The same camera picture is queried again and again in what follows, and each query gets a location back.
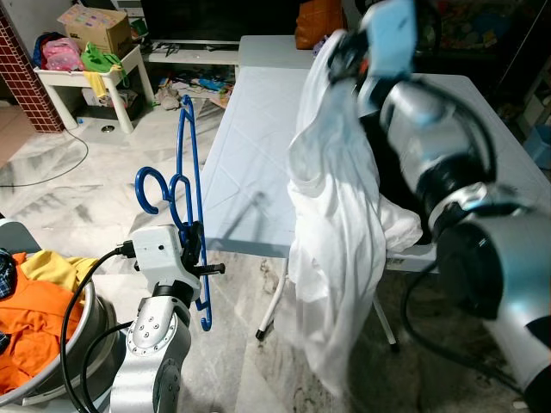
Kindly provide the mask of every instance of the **blue hanger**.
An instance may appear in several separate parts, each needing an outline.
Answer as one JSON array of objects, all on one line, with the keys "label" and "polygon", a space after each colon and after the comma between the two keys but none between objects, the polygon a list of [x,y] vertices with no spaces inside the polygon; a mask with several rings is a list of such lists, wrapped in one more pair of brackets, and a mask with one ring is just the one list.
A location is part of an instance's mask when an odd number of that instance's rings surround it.
[{"label": "blue hanger", "polygon": [[[203,206],[201,200],[201,179],[199,177],[199,157],[197,155],[197,138],[195,137],[195,116],[191,98],[185,95],[182,98],[182,109],[180,110],[180,123],[178,125],[178,134],[176,142],[176,174],[170,179],[170,184],[167,186],[166,180],[161,173],[151,166],[144,166],[136,174],[135,187],[136,196],[141,207],[150,214],[157,214],[158,208],[151,205],[145,197],[144,180],[147,176],[152,176],[161,187],[163,200],[169,203],[170,215],[174,224],[179,230],[180,241],[184,244],[188,228],[193,224],[193,205],[191,203],[191,186],[189,179],[183,174],[183,127],[185,120],[189,122],[191,131],[191,148],[193,152],[193,166],[195,172],[195,196],[197,198],[197,216],[199,222],[203,222]],[[176,208],[176,185],[183,182],[186,190],[186,206],[188,209],[187,221],[182,221],[178,215]],[[205,245],[205,235],[201,233],[201,261],[202,265],[207,265],[207,246]],[[205,300],[201,301],[201,297],[195,301],[197,311],[207,310],[207,316],[201,319],[203,330],[209,331],[213,325],[213,313],[210,305],[210,287],[208,285],[208,275],[203,275],[203,289],[205,290]]]}]

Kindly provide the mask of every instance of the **white cloth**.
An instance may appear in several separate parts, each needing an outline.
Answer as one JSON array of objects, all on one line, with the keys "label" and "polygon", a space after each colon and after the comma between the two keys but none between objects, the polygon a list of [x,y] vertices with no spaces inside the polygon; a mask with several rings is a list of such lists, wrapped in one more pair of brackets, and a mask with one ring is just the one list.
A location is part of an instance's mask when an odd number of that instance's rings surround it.
[{"label": "white cloth", "polygon": [[357,116],[352,82],[329,87],[324,45],[302,91],[297,135],[288,148],[288,192],[296,210],[289,252],[294,296],[275,329],[303,348],[324,386],[340,395],[350,351],[371,308],[387,247],[402,250],[422,234],[415,213],[379,195],[373,152]]}]

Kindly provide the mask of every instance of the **white stool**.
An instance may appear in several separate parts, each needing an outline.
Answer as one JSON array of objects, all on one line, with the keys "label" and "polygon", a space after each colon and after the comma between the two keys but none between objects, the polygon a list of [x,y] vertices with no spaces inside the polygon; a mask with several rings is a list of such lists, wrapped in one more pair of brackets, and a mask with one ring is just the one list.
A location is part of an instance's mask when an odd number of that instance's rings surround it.
[{"label": "white stool", "polygon": [[[134,68],[138,67],[139,78],[144,88],[145,100],[147,102],[153,102],[153,89],[149,83],[147,72],[145,71],[144,61],[141,58],[141,53],[139,52],[139,46],[136,46],[124,58],[122,58],[121,62],[126,73],[130,73]],[[34,72],[44,84],[44,88],[50,96],[50,99],[52,99],[53,106],[57,109],[65,128],[67,130],[71,130],[78,127],[77,122],[71,116],[71,112],[69,112],[69,109],[59,97],[58,91],[54,88],[54,86],[89,88],[90,83],[86,77],[84,77],[84,74],[81,71],[45,71],[38,68],[34,68]],[[111,70],[107,73],[100,73],[100,76],[102,77],[103,82],[105,83],[105,86],[111,96],[111,100],[113,101],[117,118],[121,123],[121,130],[124,133],[131,133],[133,131],[132,122],[130,121],[130,118],[128,118],[127,110],[124,107],[124,101],[117,91],[117,84],[119,84],[122,80],[121,72]]]}]

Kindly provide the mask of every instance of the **white table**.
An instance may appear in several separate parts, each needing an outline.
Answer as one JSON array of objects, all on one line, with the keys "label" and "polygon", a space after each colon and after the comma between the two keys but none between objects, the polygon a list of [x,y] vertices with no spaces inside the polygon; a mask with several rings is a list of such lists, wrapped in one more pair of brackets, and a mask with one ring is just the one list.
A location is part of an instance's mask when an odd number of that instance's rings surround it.
[{"label": "white table", "polygon": [[[142,87],[144,88],[145,100],[149,103],[153,102],[153,89],[149,83],[147,72],[145,71],[144,61],[142,60],[141,53],[139,52],[139,46],[136,46],[124,58],[122,58],[121,63],[127,74],[136,67],[138,68],[139,78],[141,80]],[[90,83],[86,77],[84,77],[84,74],[81,71],[45,71],[39,68],[34,68],[34,71],[44,84],[44,88],[50,96],[50,99],[52,99],[53,106],[57,109],[65,128],[71,130],[78,127],[78,124],[72,117],[71,112],[69,112],[69,109],[64,104],[61,97],[59,97],[55,86],[89,88]],[[113,101],[117,118],[121,123],[121,130],[124,133],[131,133],[133,130],[132,122],[130,121],[130,118],[128,118],[127,110],[124,107],[124,101],[117,91],[117,84],[119,84],[122,80],[121,73],[111,69],[111,71],[107,73],[100,73],[100,76],[102,77],[103,82],[109,91],[109,95],[111,96],[111,100]]]},{"label": "white table", "polygon": [[[294,136],[307,69],[241,67],[202,172],[205,237],[211,250],[286,257],[294,239],[287,194],[286,150]],[[428,78],[469,102],[482,116],[498,153],[498,178],[544,211],[551,185],[466,77]],[[434,259],[431,246],[389,255],[390,268],[416,271]]]}]

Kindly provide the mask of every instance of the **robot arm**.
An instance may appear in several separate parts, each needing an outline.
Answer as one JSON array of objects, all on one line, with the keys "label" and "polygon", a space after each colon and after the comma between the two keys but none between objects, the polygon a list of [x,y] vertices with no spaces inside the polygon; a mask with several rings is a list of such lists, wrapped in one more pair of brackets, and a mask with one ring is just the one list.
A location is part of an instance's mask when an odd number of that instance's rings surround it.
[{"label": "robot arm", "polygon": [[549,411],[551,219],[497,182],[492,139],[468,105],[412,78],[415,33],[412,0],[373,5],[333,53],[330,80],[361,82],[358,115],[378,118],[429,217],[446,292],[482,319],[532,411]]},{"label": "robot arm", "polygon": [[480,317],[533,411],[548,409],[551,382],[551,220],[488,179],[483,154],[455,101],[397,83],[381,124],[410,190],[422,201],[448,296]]},{"label": "robot arm", "polygon": [[225,272],[224,264],[196,266],[201,225],[195,222],[183,247],[174,225],[132,235],[139,270],[152,296],[141,300],[127,334],[125,359],[111,391],[113,413],[176,411],[180,371],[189,352],[189,306],[199,297],[199,277]]}]

